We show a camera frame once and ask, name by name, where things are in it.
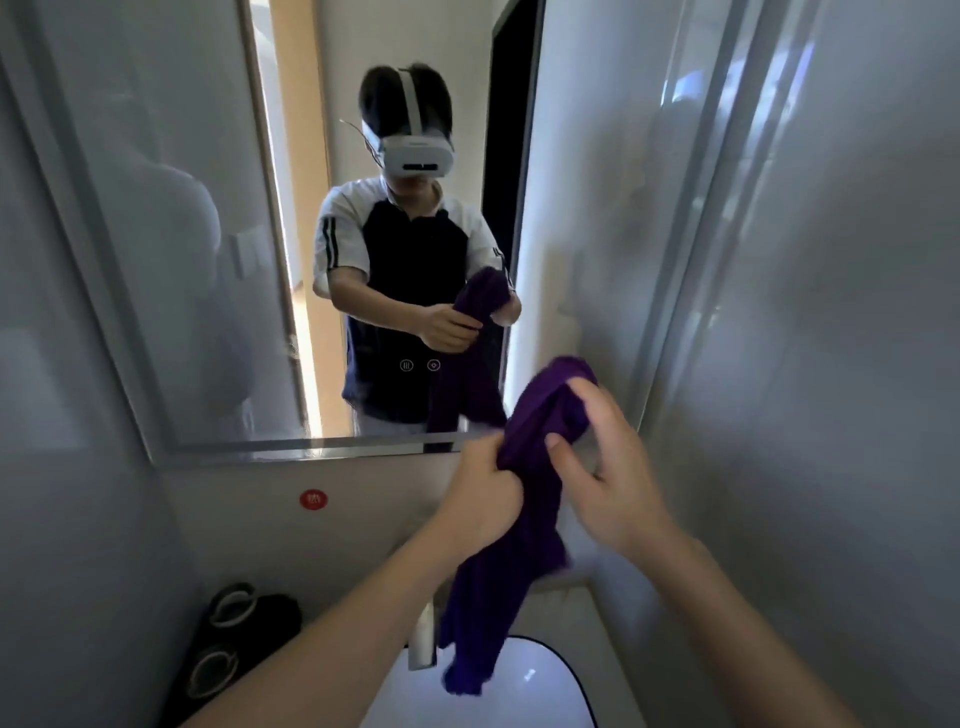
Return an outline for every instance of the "mirror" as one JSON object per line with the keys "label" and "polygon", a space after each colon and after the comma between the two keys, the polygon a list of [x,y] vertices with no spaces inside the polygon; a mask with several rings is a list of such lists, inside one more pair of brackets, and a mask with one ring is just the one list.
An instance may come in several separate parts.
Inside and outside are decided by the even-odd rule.
{"label": "mirror", "polygon": [[83,5],[0,54],[155,463],[449,449],[560,353],[629,400],[729,4]]}

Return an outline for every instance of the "white vr headset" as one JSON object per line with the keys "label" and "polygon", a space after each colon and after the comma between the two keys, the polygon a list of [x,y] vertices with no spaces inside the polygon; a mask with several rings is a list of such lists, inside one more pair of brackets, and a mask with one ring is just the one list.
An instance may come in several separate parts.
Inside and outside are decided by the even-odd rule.
{"label": "white vr headset", "polygon": [[403,83],[410,133],[394,134],[381,139],[364,121],[361,130],[363,136],[370,144],[377,163],[388,175],[445,177],[453,169],[453,145],[443,132],[423,128],[414,79],[409,71],[397,73]]}

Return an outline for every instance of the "white sink basin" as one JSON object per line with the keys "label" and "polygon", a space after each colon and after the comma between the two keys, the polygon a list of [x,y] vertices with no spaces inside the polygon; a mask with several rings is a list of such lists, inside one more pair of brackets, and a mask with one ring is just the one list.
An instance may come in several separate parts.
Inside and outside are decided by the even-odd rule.
{"label": "white sink basin", "polygon": [[439,650],[436,667],[411,672],[403,650],[361,728],[595,728],[580,683],[549,647],[509,638],[480,697],[444,690],[453,652]]}

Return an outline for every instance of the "round red label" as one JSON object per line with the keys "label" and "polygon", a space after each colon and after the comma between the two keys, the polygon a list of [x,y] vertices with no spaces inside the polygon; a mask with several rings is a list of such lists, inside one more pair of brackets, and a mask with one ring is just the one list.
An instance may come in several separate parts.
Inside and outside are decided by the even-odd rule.
{"label": "round red label", "polygon": [[326,496],[326,493],[316,489],[303,491],[300,494],[300,505],[302,505],[308,511],[319,511],[321,508],[326,506],[328,501],[329,498]]}

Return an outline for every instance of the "purple towel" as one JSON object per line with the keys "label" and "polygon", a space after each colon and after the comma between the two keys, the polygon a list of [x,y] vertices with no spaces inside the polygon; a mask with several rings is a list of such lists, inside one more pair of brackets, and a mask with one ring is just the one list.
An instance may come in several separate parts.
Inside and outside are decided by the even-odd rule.
{"label": "purple towel", "polygon": [[457,645],[447,692],[480,694],[530,585],[566,566],[557,533],[562,484],[543,439],[556,432],[573,443],[587,430],[584,406],[566,386],[572,376],[596,382],[585,361],[560,356],[527,385],[507,422],[496,465],[523,482],[523,508],[502,539],[457,569],[440,623],[440,646]]}
{"label": "purple towel", "polygon": [[[504,273],[481,268],[467,281],[453,307],[485,326],[495,326],[490,315],[509,302],[510,284]],[[441,354],[439,361],[440,370],[430,383],[427,432],[456,432],[460,415],[493,427],[507,422],[496,376],[488,371],[480,347],[473,344],[463,353]],[[435,449],[428,446],[426,451]]]}

